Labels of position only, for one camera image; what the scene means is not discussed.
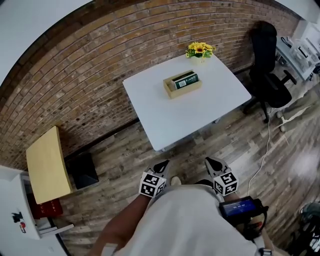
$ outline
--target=flower pot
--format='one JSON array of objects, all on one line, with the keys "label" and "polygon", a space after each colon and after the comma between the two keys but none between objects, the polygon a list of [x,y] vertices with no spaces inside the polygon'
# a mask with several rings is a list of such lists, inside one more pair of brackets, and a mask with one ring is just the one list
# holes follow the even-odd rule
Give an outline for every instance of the flower pot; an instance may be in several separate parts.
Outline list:
[{"label": "flower pot", "polygon": [[203,65],[206,62],[206,58],[202,58],[202,57],[198,58],[198,57],[193,56],[190,58],[190,61],[191,61],[192,65],[199,66],[199,65]]}]

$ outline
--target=wooden box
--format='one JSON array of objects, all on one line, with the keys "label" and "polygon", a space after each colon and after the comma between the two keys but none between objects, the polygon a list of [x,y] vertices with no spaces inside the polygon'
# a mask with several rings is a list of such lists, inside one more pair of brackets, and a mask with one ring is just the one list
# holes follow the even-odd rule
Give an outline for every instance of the wooden box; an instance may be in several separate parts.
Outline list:
[{"label": "wooden box", "polygon": [[187,86],[185,86],[183,88],[180,88],[180,89],[177,89],[177,90],[170,90],[170,88],[168,86],[168,83],[170,83],[170,81],[172,79],[180,77],[180,76],[182,76],[182,75],[184,75],[184,74],[186,74],[186,73],[188,73],[190,71],[193,71],[193,70],[188,70],[186,72],[183,72],[183,73],[180,73],[180,74],[176,74],[174,76],[171,76],[171,77],[163,80],[164,89],[166,90],[166,92],[168,93],[168,95],[169,95],[169,97],[171,99],[174,99],[174,98],[179,97],[181,95],[187,94],[187,93],[192,92],[192,91],[194,91],[196,89],[199,89],[201,87],[202,81],[199,80],[198,82],[194,82],[194,83],[189,84],[189,85],[187,85]]}]

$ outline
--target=potted plant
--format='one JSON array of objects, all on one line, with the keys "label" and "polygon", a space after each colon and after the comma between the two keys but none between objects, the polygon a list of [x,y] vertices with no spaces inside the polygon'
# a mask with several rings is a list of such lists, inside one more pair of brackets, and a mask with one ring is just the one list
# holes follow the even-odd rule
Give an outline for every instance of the potted plant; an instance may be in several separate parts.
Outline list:
[{"label": "potted plant", "polygon": [[188,46],[188,50],[185,51],[185,56],[195,65],[199,65],[204,63],[206,58],[210,58],[215,50],[215,46],[205,42],[193,42]]}]

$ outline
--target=chair backrest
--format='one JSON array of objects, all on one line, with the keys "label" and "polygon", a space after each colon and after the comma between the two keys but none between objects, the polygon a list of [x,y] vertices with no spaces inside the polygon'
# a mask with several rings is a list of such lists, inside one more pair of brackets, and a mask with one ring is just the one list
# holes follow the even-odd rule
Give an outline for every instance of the chair backrest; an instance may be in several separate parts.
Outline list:
[{"label": "chair backrest", "polygon": [[274,70],[276,62],[276,28],[268,22],[260,21],[258,27],[251,30],[250,36],[255,58],[255,71],[270,73]]}]

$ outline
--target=sunflower bouquet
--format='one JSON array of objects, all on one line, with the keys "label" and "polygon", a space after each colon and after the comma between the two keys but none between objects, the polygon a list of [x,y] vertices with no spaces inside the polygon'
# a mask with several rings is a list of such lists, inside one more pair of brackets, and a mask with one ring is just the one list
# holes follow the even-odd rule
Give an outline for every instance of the sunflower bouquet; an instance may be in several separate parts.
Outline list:
[{"label": "sunflower bouquet", "polygon": [[205,42],[193,42],[188,46],[188,50],[185,51],[185,56],[187,58],[210,58],[215,50],[215,46],[211,46]]}]

